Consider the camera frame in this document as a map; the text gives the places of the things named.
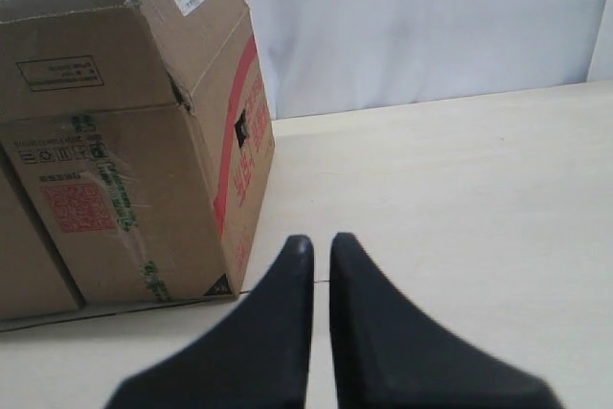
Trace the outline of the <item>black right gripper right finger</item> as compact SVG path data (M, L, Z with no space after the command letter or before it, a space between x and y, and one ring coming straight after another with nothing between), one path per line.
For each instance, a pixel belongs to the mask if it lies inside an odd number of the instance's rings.
M407 299L351 233L329 261L329 333L341 408L559 408L547 382L486 353Z

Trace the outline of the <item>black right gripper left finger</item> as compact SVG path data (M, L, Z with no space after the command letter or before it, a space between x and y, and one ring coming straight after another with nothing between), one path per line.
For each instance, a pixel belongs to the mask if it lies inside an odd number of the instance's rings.
M302 408L313 322L314 250L287 238L267 273L214 328L122 382L110 408Z

